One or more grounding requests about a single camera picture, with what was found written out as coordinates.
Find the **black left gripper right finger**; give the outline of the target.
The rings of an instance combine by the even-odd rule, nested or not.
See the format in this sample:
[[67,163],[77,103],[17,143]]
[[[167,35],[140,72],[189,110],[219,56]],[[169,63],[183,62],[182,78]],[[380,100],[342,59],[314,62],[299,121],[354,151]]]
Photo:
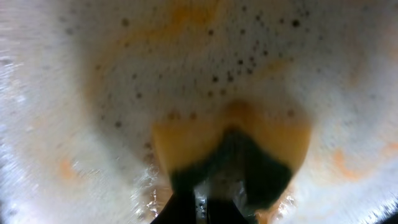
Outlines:
[[207,224],[248,224],[232,200],[208,199]]

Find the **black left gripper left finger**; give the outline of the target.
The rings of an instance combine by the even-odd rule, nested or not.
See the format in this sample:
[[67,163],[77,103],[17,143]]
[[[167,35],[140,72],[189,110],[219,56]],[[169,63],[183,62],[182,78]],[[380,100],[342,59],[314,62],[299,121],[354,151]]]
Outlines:
[[196,202],[193,188],[173,191],[159,215],[150,224],[196,224]]

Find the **green and yellow sponge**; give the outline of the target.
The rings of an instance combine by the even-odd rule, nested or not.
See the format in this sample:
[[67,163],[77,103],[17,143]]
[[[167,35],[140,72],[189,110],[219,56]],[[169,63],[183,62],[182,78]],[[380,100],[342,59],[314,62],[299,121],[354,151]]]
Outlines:
[[311,121],[302,110],[247,101],[152,127],[156,158],[175,194],[203,187],[212,198],[242,195],[246,212],[278,201],[303,164],[311,133]]

